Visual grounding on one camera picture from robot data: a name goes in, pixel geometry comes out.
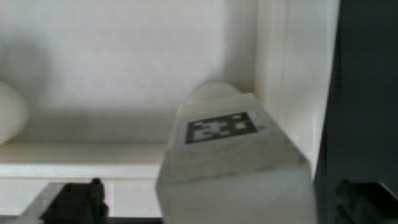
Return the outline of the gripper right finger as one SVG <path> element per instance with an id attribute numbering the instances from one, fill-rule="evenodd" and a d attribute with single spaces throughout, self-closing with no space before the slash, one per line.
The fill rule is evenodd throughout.
<path id="1" fill-rule="evenodd" d="M 398 195 L 382 182 L 343 180 L 336 198 L 334 224 L 398 224 Z"/>

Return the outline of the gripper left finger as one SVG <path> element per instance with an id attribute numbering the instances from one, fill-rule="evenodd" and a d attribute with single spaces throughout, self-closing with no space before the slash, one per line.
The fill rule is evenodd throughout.
<path id="1" fill-rule="evenodd" d="M 108 224 L 101 179 L 50 183 L 12 224 Z"/>

